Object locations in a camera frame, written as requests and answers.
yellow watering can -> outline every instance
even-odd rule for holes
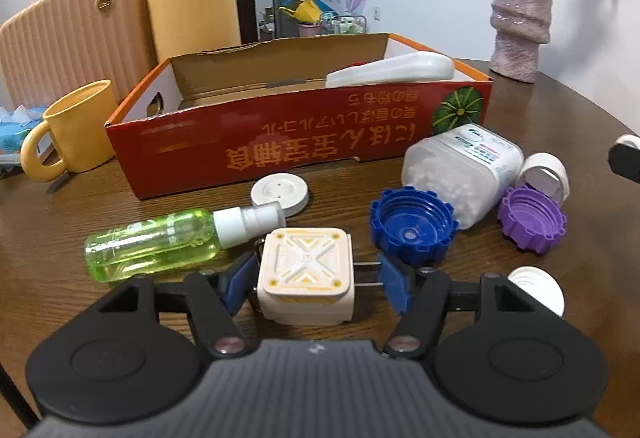
[[[318,5],[312,0],[296,0],[300,4],[295,10],[281,6],[278,10],[286,13],[289,17],[294,18],[301,23],[317,23],[320,20],[322,11]]]

pink vase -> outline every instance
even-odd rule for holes
[[[538,74],[538,50],[547,44],[552,0],[494,0],[491,26],[497,31],[491,69],[532,83]]]

white screw cap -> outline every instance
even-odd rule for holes
[[[511,272],[508,279],[558,317],[562,317],[564,295],[560,285],[547,272],[534,266],[521,266]]]
[[[309,201],[309,189],[300,176],[289,173],[270,174],[255,182],[251,189],[255,206],[277,201],[285,217],[301,212]]]
[[[233,207],[213,213],[222,248],[231,248],[250,239],[286,227],[282,208],[277,201],[253,207]]]

blue gripper pad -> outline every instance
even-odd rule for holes
[[[258,256],[252,253],[250,256],[242,255],[231,267],[220,274],[226,277],[224,283],[220,280],[218,283],[222,287],[220,300],[232,317],[236,316],[247,294],[255,286],[258,268]]]
[[[378,259],[380,260],[378,281],[383,284],[386,298],[394,311],[398,315],[404,315],[413,300],[406,277],[385,254],[379,253]]]

cardboard box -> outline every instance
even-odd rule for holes
[[[459,61],[447,82],[327,89],[324,78],[358,62],[425,50],[404,37],[367,34],[178,56],[140,82],[107,133],[140,199],[318,162],[401,156],[431,135],[434,111],[461,87],[481,95],[482,121],[491,79]]]

